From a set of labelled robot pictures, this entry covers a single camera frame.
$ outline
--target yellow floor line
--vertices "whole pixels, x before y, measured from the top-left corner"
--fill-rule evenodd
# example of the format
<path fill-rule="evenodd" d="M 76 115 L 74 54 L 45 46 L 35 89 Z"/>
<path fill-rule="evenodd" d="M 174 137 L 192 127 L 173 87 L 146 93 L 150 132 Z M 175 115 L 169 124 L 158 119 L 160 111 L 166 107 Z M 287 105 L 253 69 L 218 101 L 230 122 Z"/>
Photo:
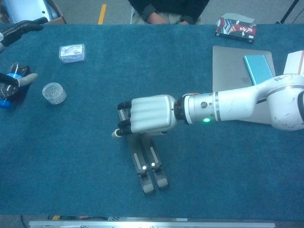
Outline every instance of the yellow floor line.
<path fill-rule="evenodd" d="M 102 25 L 103 22 L 104 22 L 105 8 L 106 8 L 106 4 L 103 4 L 103 6 L 101 7 L 101 11 L 100 11 L 100 15 L 99 15 L 99 20 L 98 20 L 98 24 L 99 25 Z"/>

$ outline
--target gray floor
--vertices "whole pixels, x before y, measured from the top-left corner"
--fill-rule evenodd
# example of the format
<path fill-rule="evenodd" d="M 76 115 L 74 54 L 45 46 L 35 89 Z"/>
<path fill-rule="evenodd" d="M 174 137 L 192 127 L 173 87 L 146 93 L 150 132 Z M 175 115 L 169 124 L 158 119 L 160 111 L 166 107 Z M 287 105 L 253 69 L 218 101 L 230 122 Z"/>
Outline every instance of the gray floor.
<path fill-rule="evenodd" d="M 130 23 L 131 6 L 127 0 L 55 0 L 55 2 L 69 24 L 97 24 L 102 4 L 106 4 L 103 24 Z M 293 0 L 210 0 L 202 13 L 202 19 L 205 24 L 216 24 L 219 16 L 231 12 L 255 18 L 258 24 L 274 24 L 282 19 L 292 2 Z M 285 22 L 292 23 L 303 8 L 304 0 L 300 0 Z M 304 23 L 304 12 L 294 23 Z M 45 219 L 47 216 L 24 216 L 26 224 L 30 220 Z M 275 224 L 278 228 L 304 228 L 304 222 L 275 221 Z M 0 215 L 0 227 L 22 228 L 23 226 L 20 216 Z"/>

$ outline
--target person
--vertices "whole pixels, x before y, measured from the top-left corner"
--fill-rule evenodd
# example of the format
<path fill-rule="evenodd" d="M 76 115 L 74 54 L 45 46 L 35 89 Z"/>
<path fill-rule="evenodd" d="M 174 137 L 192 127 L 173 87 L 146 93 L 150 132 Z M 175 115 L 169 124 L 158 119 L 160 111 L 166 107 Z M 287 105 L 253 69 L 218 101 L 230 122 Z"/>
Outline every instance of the person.
<path fill-rule="evenodd" d="M 201 24 L 209 0 L 129 0 L 136 10 L 132 24 Z"/>

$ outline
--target dark jacket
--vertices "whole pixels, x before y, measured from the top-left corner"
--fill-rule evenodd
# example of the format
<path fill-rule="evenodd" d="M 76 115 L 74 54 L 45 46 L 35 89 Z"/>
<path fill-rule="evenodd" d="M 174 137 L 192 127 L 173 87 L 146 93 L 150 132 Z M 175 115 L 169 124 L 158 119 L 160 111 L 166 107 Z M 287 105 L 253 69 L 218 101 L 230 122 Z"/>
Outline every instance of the dark jacket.
<path fill-rule="evenodd" d="M 153 12 L 181 14 L 181 21 L 195 24 L 209 0 L 129 0 L 142 19 Z"/>

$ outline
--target person's hand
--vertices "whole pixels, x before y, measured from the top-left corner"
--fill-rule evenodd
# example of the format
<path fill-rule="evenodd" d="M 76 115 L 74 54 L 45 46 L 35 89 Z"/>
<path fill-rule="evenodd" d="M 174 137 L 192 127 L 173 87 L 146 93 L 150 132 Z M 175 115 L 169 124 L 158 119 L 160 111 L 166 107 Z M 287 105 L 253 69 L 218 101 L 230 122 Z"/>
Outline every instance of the person's hand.
<path fill-rule="evenodd" d="M 154 25 L 159 25 L 159 24 L 168 24 L 168 22 L 162 18 L 160 15 L 158 15 L 157 13 L 153 12 L 152 14 L 150 14 L 148 16 L 147 21 L 150 24 L 154 24 Z"/>
<path fill-rule="evenodd" d="M 179 25 L 188 25 L 188 24 L 189 24 L 189 23 L 186 22 L 185 20 L 179 23 Z"/>

